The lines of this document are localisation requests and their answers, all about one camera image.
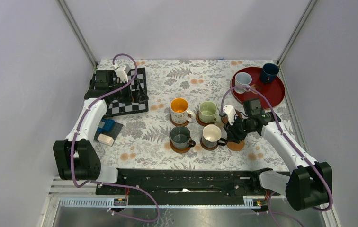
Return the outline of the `brown ringed coaster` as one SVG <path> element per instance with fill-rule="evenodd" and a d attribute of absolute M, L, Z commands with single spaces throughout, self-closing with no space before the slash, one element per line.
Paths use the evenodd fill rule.
<path fill-rule="evenodd" d="M 204 123 L 204 122 L 202 122 L 202 121 L 200 120 L 200 118 L 199 118 L 199 112 L 196 112 L 196 121 L 197 121 L 197 123 L 198 123 L 199 125 L 201 125 L 201 126 L 203 126 L 203 127 L 205 127 L 205 126 L 207 126 L 207 125 L 215 124 L 215 122 L 210 122 L 210 123 Z"/>
<path fill-rule="evenodd" d="M 235 110 L 235 112 L 236 112 L 237 118 L 242 118 L 242 114 L 238 110 Z M 223 124 L 227 124 L 228 123 L 228 116 L 225 115 L 225 116 L 221 117 L 221 122 Z"/>
<path fill-rule="evenodd" d="M 172 119 L 170 119 L 170 122 L 175 126 L 187 126 L 190 123 L 189 121 L 185 121 L 182 124 L 178 124 L 178 123 L 175 123 Z"/>
<path fill-rule="evenodd" d="M 174 145 L 170 142 L 170 148 L 176 152 L 176 153 L 179 153 L 179 154 L 183 154 L 183 153 L 186 153 L 188 151 L 190 151 L 191 147 L 187 147 L 185 149 L 177 149 L 176 147 L 174 147 Z"/>

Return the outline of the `light wood coaster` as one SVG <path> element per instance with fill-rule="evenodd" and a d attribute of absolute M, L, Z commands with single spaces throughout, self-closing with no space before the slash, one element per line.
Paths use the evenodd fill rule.
<path fill-rule="evenodd" d="M 245 142 L 242 140 L 240 143 L 228 142 L 227 147 L 231 151 L 241 151 L 245 146 Z"/>

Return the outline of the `light blue white mug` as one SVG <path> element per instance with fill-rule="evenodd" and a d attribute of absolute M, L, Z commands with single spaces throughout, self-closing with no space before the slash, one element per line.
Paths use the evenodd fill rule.
<path fill-rule="evenodd" d="M 239 72 L 235 75 L 235 86 L 246 86 L 236 88 L 234 91 L 238 94 L 243 94 L 245 92 L 250 92 L 249 87 L 250 83 L 252 82 L 252 77 L 249 73 L 246 72 Z"/>

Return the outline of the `black mug white inside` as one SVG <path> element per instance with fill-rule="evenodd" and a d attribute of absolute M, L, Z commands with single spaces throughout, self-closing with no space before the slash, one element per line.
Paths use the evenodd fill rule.
<path fill-rule="evenodd" d="M 216 145 L 225 146 L 227 140 L 222 137 L 221 129 L 216 125 L 207 125 L 202 130 L 201 140 L 209 148 Z"/>

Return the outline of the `pale green mug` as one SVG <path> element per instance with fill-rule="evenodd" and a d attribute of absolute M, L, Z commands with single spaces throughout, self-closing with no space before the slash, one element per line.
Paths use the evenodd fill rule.
<path fill-rule="evenodd" d="M 211 101 L 204 101 L 199 106 L 198 116 L 202 123 L 218 123 L 218 114 L 217 105 Z"/>

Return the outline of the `dark blue mug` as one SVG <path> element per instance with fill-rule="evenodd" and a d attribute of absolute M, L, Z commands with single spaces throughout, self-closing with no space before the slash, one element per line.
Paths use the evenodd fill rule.
<path fill-rule="evenodd" d="M 259 75 L 261 83 L 270 84 L 272 83 L 279 73 L 279 67 L 273 63 L 266 63 L 262 66 L 262 71 Z"/>

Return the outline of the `dark walnut coaster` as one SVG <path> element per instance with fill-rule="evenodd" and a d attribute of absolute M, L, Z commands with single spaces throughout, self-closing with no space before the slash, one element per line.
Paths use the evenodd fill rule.
<path fill-rule="evenodd" d="M 208 151 L 215 150 L 215 149 L 217 149 L 217 148 L 219 147 L 219 145 L 216 145 L 216 146 L 214 146 L 214 147 L 209 148 L 209 147 L 207 147 L 207 146 L 205 146 L 205 145 L 203 144 L 202 140 L 200 140 L 200 145 L 201 145 L 201 147 L 202 147 L 203 149 L 208 150 Z"/>

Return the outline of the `floral mug orange inside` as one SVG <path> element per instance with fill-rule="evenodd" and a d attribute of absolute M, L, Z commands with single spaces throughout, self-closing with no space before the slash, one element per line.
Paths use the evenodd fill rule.
<path fill-rule="evenodd" d="M 175 98 L 170 103 L 170 119 L 182 124 L 185 121 L 193 122 L 196 115 L 189 109 L 189 103 L 184 98 Z"/>

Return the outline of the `dark green mug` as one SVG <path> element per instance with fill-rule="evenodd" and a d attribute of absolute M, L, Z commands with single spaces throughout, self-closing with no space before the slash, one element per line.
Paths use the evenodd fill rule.
<path fill-rule="evenodd" d="M 177 149 L 194 147 L 196 142 L 192 140 L 190 130 L 185 126 L 176 126 L 170 131 L 170 141 Z"/>

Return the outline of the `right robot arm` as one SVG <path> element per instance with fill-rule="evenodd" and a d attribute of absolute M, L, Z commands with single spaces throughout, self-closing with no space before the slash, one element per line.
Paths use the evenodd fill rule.
<path fill-rule="evenodd" d="M 319 205 L 333 204 L 332 168 L 327 162 L 318 162 L 310 156 L 285 130 L 277 114 L 265 112 L 260 100 L 243 103 L 246 116 L 237 114 L 232 105 L 223 105 L 220 116 L 227 119 L 224 129 L 229 142 L 240 143 L 251 132 L 267 140 L 286 164 L 290 176 L 273 170 L 261 170 L 250 181 L 250 189 L 261 195 L 267 189 L 285 196 L 294 210 L 317 209 Z"/>

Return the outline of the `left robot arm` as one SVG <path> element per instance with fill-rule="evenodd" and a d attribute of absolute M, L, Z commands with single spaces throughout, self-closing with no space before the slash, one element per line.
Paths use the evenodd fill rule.
<path fill-rule="evenodd" d="M 53 145 L 58 173 L 63 180 L 107 183 L 113 194 L 125 189 L 118 170 L 101 164 L 94 147 L 101 135 L 113 129 L 112 116 L 149 110 L 145 68 L 121 66 L 97 70 L 85 93 L 83 109 L 72 131 Z"/>

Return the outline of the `black white chessboard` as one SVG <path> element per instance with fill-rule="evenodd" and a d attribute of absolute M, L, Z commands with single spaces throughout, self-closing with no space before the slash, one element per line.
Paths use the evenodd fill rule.
<path fill-rule="evenodd" d="M 144 113 L 149 110 L 146 84 L 146 68 L 138 68 L 131 85 L 111 95 L 105 117 Z"/>

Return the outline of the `red round tray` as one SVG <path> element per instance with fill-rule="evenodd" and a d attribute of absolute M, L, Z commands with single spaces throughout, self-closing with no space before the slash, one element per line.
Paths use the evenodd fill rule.
<path fill-rule="evenodd" d="M 279 77 L 276 77 L 275 80 L 270 84 L 264 84 L 259 80 L 259 76 L 260 76 L 260 73 L 262 72 L 262 68 L 247 67 L 247 68 L 239 70 L 235 74 L 240 73 L 240 72 L 245 72 L 245 73 L 248 73 L 251 75 L 252 88 L 259 91 L 261 94 L 263 94 L 263 96 L 265 96 L 265 98 L 270 102 L 272 107 L 279 105 L 283 101 L 283 99 L 285 97 L 285 87 L 284 87 L 282 80 Z M 249 99 L 258 98 L 261 102 L 261 106 L 265 110 L 269 109 L 269 106 L 266 103 L 266 101 L 261 96 L 254 93 L 253 91 L 244 92 L 242 94 L 237 93 L 236 91 L 233 91 L 233 96 L 241 104 L 244 101 L 247 101 Z"/>

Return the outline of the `toy block assembly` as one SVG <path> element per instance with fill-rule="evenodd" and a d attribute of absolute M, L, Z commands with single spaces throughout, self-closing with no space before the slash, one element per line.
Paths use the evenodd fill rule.
<path fill-rule="evenodd" d="M 113 119 L 101 119 L 94 136 L 94 141 L 107 146 L 113 146 L 123 126 L 123 124 L 120 124 Z"/>

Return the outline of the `floral tablecloth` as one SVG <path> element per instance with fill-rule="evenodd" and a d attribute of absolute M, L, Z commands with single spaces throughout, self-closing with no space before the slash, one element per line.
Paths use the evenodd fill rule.
<path fill-rule="evenodd" d="M 247 67 L 261 67 L 264 60 L 137 60 L 145 68 L 149 110 L 115 118 L 123 128 L 112 146 L 95 144 L 103 164 L 119 168 L 286 171 L 274 148 L 259 134 L 250 133 L 244 148 L 232 151 L 219 146 L 209 151 L 200 145 L 202 126 L 188 124 L 197 144 L 184 154 L 170 147 L 170 103 L 177 97 L 188 101 L 196 112 L 204 101 L 224 102 L 242 111 L 242 105 L 227 93 L 232 76 Z"/>

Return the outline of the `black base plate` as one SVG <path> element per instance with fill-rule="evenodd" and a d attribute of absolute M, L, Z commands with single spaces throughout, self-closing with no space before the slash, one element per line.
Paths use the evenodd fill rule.
<path fill-rule="evenodd" d="M 153 205 L 148 192 L 159 206 L 243 205 L 244 196 L 264 199 L 269 192 L 257 182 L 257 171 L 151 170 L 119 169 L 118 184 L 124 188 L 103 185 L 96 195 L 123 196 L 129 205 Z"/>

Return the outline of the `aluminium frame rail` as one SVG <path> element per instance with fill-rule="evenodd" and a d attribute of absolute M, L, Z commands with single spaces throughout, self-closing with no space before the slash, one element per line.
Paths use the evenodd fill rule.
<path fill-rule="evenodd" d="M 235 195 L 216 189 L 162 190 L 144 194 L 138 189 L 107 185 L 75 188 L 72 183 L 57 178 L 53 181 L 49 195 L 60 197 L 65 206 L 77 207 L 260 209 L 268 206 L 268 199 L 263 195 Z"/>

